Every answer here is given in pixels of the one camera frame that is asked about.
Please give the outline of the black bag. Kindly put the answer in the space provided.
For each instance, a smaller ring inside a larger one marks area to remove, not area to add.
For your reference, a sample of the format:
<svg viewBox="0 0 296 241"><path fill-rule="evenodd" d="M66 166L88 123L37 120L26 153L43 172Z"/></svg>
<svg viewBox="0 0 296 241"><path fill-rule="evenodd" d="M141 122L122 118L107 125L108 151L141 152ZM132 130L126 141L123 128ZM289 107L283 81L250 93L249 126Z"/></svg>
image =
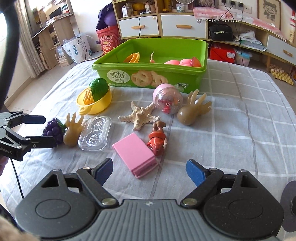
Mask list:
<svg viewBox="0 0 296 241"><path fill-rule="evenodd" d="M233 41L232 28L227 24L212 24L209 27L209 38L213 41Z"/></svg>

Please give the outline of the brown rubber octopus toy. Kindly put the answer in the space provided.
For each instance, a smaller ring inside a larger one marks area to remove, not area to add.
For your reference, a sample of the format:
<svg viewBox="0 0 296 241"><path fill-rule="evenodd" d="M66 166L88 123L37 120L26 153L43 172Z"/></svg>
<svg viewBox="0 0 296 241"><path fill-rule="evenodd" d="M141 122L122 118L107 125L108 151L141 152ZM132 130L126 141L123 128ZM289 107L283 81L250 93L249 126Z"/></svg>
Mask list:
<svg viewBox="0 0 296 241"><path fill-rule="evenodd" d="M187 104L182 106L177 113L178 121L185 126L192 125L198 116L207 114L211 110L211 101L203 104L207 94L204 93L201 97L197 98L198 94L198 89L190 92L187 97Z"/></svg>

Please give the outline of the purple toy grapes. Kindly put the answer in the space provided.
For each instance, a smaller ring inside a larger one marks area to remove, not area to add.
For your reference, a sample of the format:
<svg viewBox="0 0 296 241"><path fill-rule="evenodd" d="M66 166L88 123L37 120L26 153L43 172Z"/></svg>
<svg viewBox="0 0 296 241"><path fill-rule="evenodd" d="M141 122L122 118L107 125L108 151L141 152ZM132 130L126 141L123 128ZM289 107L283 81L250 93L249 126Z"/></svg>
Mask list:
<svg viewBox="0 0 296 241"><path fill-rule="evenodd" d="M63 124L59 119L53 118L46 124L43 130L42 136L53 137L56 141L56 145L62 144L63 135L66 130L66 125Z"/></svg>

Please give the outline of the beige starfish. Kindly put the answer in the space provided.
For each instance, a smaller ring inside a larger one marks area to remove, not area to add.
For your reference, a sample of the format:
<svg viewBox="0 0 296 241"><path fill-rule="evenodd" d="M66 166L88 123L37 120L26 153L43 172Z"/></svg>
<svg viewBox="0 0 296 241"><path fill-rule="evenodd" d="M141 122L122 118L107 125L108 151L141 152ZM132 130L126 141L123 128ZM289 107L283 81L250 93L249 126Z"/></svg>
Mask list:
<svg viewBox="0 0 296 241"><path fill-rule="evenodd" d="M124 123L132 123L133 131L139 131L145 124L156 123L161 119L160 116L152 115L155 104L151 102L145 108L137 106L133 101L131 102L132 113L130 115L119 116L118 120Z"/></svg>

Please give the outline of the green plastic storage box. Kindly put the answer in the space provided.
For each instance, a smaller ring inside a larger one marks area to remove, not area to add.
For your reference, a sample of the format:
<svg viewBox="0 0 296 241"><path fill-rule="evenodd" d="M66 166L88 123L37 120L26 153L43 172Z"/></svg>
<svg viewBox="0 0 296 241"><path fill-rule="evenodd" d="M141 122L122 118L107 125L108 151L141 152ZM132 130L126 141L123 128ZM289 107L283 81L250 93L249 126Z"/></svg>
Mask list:
<svg viewBox="0 0 296 241"><path fill-rule="evenodd" d="M138 63L124 63L132 53L140 53ZM155 63L150 63L154 52ZM169 60L198 58L202 67L165 64ZM130 39L99 58L92 65L99 77L117 87L156 88L168 83L180 92L200 87L207 70L208 44L202 40L180 38Z"/></svg>

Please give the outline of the wooden desk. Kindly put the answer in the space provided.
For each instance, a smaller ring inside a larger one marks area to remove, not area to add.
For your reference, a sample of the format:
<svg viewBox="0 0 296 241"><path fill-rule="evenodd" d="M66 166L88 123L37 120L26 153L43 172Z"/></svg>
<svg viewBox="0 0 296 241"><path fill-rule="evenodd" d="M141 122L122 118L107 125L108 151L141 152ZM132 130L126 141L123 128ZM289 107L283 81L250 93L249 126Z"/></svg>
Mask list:
<svg viewBox="0 0 296 241"><path fill-rule="evenodd" d="M64 40L75 36L72 22L75 20L70 1L44 1L33 9L33 16L38 27L32 37L36 51L44 68L52 69L56 65L65 65L59 62L57 48L63 45Z"/></svg>

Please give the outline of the white desk fan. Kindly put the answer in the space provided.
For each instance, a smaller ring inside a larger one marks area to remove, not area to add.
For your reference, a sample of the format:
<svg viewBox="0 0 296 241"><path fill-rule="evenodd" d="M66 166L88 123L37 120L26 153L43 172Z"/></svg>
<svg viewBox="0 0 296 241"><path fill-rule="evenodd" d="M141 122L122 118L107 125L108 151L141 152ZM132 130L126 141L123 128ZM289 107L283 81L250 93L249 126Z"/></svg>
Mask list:
<svg viewBox="0 0 296 241"><path fill-rule="evenodd" d="M176 9L178 13L192 13L192 8L189 8L189 6L192 6L193 0L176 0Z"/></svg>

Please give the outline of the green toy vegetable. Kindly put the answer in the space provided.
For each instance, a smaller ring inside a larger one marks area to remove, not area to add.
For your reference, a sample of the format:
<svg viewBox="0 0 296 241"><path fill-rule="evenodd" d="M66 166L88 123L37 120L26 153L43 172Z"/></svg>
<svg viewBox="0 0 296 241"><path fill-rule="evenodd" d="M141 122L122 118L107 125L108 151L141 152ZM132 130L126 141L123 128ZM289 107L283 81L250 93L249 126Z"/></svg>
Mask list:
<svg viewBox="0 0 296 241"><path fill-rule="evenodd" d="M89 84L91 89L92 101L96 102L106 95L109 85L104 78L97 78Z"/></svg>

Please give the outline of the pink capsule ball toy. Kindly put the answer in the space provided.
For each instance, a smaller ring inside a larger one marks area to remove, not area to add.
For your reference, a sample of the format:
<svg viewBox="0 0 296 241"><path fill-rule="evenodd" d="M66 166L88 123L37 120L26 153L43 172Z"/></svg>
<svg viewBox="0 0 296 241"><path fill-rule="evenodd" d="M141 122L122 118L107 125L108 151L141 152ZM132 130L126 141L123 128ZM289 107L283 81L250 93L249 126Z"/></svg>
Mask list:
<svg viewBox="0 0 296 241"><path fill-rule="evenodd" d="M168 83L157 86L152 99L156 108L165 114L175 114L183 105L183 96L179 90Z"/></svg>

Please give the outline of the wooden tv cabinet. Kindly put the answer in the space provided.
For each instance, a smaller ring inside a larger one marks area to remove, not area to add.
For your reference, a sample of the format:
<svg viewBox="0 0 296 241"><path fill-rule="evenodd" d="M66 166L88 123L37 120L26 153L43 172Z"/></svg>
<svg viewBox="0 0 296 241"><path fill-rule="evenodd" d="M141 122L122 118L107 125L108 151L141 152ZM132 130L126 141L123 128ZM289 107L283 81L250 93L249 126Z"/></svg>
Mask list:
<svg viewBox="0 0 296 241"><path fill-rule="evenodd" d="M132 6L134 3L134 1L112 1L122 39L176 37L209 41L209 25L222 23L233 26L234 32L243 29L254 30L257 39L266 46L266 50L262 51L262 54L295 65L295 44L290 44L288 41L284 42L270 32L244 23L197 20L193 12L178 13L173 11L165 13L163 12L163 1L152 1L156 10L150 13L134 11L132 16L124 16L122 8Z"/></svg>

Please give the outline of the framed cartoon girl picture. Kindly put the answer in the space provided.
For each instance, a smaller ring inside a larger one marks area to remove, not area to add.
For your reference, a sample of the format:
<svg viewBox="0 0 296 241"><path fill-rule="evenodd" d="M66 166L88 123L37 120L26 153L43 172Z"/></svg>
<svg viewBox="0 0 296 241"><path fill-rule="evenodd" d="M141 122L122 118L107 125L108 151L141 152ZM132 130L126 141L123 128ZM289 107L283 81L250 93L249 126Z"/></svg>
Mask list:
<svg viewBox="0 0 296 241"><path fill-rule="evenodd" d="M279 0L257 0L257 18L281 29L281 2Z"/></svg>

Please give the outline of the clear plastic case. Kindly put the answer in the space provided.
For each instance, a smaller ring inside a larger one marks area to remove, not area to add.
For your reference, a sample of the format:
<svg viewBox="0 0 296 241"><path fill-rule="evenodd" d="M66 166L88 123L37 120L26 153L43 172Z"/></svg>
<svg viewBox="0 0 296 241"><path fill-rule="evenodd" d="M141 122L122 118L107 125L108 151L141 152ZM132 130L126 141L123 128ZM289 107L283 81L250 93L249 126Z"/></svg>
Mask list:
<svg viewBox="0 0 296 241"><path fill-rule="evenodd" d="M83 151L102 151L108 144L112 120L108 116L96 116L85 122L78 139L79 148Z"/></svg>

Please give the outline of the yellow toy cup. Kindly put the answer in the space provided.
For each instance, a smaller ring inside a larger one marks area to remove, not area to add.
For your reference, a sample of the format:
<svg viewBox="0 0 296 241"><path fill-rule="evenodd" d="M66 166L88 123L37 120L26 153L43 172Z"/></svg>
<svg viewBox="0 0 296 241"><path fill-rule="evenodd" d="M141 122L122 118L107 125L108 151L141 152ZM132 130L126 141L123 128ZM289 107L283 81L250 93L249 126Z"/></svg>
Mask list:
<svg viewBox="0 0 296 241"><path fill-rule="evenodd" d="M132 53L130 54L123 62L124 63L138 63L140 60L140 53Z"/></svg>

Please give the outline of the white paper shopping bag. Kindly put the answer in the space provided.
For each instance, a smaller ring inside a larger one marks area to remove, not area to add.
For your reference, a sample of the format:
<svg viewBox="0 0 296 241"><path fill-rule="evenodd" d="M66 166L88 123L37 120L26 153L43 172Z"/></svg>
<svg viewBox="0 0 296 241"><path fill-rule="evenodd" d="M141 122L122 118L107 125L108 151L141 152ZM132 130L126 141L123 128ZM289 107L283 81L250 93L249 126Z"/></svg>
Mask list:
<svg viewBox="0 0 296 241"><path fill-rule="evenodd" d="M86 34L80 33L70 40L63 40L63 49L76 64L80 64L92 56L87 37Z"/></svg>

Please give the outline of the red printed bucket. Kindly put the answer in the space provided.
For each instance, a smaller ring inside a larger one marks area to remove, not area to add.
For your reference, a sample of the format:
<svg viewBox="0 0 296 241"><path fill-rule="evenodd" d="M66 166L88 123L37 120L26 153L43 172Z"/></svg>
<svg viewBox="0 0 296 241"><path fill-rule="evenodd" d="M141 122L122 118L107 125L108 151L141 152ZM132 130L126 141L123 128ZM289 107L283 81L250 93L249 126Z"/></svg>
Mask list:
<svg viewBox="0 0 296 241"><path fill-rule="evenodd" d="M107 54L121 44L120 32L117 25L96 31L103 54Z"/></svg>

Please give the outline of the pink sponge block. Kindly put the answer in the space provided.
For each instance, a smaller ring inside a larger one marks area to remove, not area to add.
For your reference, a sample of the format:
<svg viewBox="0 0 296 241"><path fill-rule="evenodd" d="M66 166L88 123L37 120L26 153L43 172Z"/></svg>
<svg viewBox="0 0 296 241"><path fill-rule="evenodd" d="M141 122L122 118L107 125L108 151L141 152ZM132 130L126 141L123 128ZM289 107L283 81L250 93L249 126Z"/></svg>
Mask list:
<svg viewBox="0 0 296 241"><path fill-rule="evenodd" d="M112 147L138 179L158 166L155 155L136 133L131 133L122 138Z"/></svg>

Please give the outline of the grey checked table cloth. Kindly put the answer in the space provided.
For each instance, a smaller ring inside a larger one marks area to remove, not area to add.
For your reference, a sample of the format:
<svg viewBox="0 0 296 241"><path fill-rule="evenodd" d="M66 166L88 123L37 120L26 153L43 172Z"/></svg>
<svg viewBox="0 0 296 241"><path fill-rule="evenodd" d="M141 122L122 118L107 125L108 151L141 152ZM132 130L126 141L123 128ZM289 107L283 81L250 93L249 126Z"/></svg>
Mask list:
<svg viewBox="0 0 296 241"><path fill-rule="evenodd" d="M247 169L277 199L295 180L295 113L285 96L264 72L210 61L201 92L212 110L191 126L162 114L169 137L160 165L141 179L135 178L111 146L102 151L78 147L35 149L22 162L6 166L1 192L10 212L53 168L74 172L110 157L114 171L105 187L116 198L175 198L180 200L194 184L185 164L194 159L226 173Z"/></svg>

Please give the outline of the pink toy pig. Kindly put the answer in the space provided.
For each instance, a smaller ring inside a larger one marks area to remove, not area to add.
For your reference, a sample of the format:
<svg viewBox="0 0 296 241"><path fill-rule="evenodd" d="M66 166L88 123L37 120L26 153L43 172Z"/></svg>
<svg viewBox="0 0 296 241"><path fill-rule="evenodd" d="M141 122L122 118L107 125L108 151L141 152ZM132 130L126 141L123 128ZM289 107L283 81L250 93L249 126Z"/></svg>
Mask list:
<svg viewBox="0 0 296 241"><path fill-rule="evenodd" d="M169 61L166 61L165 64L178 65L178 66L188 66L188 67L202 67L201 62L196 57L193 57L191 59L189 59L189 58L182 59L180 61L178 61L178 60L169 60Z"/></svg>

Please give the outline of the red cardboard box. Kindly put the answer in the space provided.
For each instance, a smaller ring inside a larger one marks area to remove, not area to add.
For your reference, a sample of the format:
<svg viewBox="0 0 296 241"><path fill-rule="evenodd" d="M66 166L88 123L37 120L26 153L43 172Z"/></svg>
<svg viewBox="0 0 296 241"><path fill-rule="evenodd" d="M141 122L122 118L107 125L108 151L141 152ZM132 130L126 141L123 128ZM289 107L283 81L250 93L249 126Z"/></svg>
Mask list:
<svg viewBox="0 0 296 241"><path fill-rule="evenodd" d="M230 45L213 43L210 47L209 58L222 62L234 63L236 50Z"/></svg>

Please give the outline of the pink checked cloth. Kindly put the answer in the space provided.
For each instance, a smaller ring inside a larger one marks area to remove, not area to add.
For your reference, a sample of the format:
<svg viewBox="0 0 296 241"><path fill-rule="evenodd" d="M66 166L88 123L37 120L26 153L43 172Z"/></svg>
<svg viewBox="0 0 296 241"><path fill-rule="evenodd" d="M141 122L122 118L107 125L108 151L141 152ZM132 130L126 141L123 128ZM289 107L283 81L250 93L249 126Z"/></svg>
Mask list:
<svg viewBox="0 0 296 241"><path fill-rule="evenodd" d="M287 41L287 39L283 36L283 34L278 28L258 18L245 15L244 13L235 13L232 11L216 8L195 7L193 8L193 14L197 20L201 21L223 21L248 24L261 30L270 32L272 35L283 40L284 42Z"/></svg>

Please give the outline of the red toy figure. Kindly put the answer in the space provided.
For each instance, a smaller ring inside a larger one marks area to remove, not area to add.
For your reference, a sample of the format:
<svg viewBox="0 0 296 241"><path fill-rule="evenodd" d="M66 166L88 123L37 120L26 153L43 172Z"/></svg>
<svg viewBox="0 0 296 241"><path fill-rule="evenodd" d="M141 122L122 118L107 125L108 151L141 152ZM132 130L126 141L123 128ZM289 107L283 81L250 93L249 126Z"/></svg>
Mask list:
<svg viewBox="0 0 296 241"><path fill-rule="evenodd" d="M168 140L163 130L164 127L166 127L166 124L159 120L153 123L152 132L148 135L149 141L147 146L157 157L165 152L168 145Z"/></svg>

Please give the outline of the small brown octopus toy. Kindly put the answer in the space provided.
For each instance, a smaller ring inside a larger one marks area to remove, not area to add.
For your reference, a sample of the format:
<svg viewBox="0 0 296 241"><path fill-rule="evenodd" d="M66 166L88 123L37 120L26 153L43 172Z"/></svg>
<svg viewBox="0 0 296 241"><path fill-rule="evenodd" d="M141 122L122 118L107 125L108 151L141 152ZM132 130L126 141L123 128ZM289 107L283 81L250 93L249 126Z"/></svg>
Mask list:
<svg viewBox="0 0 296 241"><path fill-rule="evenodd" d="M78 139L83 130L84 116L81 116L79 121L76 122L76 113L70 118L70 114L67 114L66 118L66 131L63 134L63 143L69 147L74 147L78 144Z"/></svg>

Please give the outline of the yellow egg tray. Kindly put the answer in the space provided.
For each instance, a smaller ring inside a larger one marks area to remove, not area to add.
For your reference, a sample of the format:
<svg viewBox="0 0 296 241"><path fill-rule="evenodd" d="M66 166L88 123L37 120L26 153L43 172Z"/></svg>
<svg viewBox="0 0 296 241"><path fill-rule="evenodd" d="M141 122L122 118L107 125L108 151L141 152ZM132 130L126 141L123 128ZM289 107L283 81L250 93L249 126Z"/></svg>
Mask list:
<svg viewBox="0 0 296 241"><path fill-rule="evenodd" d="M284 81L292 86L294 85L294 81L293 81L292 77L286 71L284 71L281 67L279 67L275 64L270 64L269 68L270 68L271 75L275 79Z"/></svg>

